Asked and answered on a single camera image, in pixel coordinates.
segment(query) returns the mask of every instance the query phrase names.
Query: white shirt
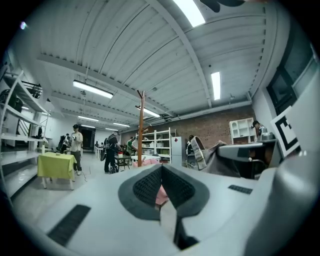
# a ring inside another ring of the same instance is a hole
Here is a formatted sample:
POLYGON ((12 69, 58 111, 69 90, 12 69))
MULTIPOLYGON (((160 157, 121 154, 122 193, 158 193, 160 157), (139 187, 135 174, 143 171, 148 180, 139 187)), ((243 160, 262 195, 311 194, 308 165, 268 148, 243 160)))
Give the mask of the white shirt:
POLYGON ((82 142, 83 142, 83 136, 80 132, 73 132, 71 134, 71 148, 70 151, 72 152, 77 152, 77 151, 81 151, 81 147, 82 147, 82 142))

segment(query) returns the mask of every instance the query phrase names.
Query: window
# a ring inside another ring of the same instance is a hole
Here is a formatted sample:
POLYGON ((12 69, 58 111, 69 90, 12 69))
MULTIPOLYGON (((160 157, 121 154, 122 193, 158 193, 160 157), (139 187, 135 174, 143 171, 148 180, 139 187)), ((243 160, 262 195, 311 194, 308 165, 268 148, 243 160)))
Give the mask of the window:
POLYGON ((277 115, 296 102, 297 96, 292 86, 303 73, 312 56, 309 39, 300 25, 292 19, 281 63, 267 87, 277 115))

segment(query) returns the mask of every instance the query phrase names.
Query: white refrigerator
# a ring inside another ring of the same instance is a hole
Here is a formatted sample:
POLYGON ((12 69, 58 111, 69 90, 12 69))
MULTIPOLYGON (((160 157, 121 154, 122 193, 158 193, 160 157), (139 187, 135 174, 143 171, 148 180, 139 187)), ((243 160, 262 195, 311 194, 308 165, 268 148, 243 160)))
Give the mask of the white refrigerator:
POLYGON ((171 164, 181 166, 183 159, 186 158, 185 144, 182 137, 171 138, 171 164))

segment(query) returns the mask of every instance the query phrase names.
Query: mesh panel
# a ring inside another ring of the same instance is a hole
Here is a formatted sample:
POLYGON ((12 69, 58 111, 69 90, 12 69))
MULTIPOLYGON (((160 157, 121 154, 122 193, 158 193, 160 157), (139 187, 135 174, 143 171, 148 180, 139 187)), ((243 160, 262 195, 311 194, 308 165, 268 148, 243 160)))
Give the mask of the mesh panel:
POLYGON ((133 193, 140 201, 154 207, 160 186, 161 168, 138 180, 133 185, 133 193))
POLYGON ((175 208, 195 194, 194 186, 165 168, 162 168, 162 185, 175 208))

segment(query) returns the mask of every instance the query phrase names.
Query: yellow tablecloth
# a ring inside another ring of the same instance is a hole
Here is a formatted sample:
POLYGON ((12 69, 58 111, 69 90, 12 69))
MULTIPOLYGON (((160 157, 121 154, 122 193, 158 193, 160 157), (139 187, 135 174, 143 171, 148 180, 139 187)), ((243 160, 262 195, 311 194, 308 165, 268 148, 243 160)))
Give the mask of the yellow tablecloth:
POLYGON ((38 176, 59 179, 74 179, 73 164, 76 159, 71 154, 47 152, 38 157, 38 176))

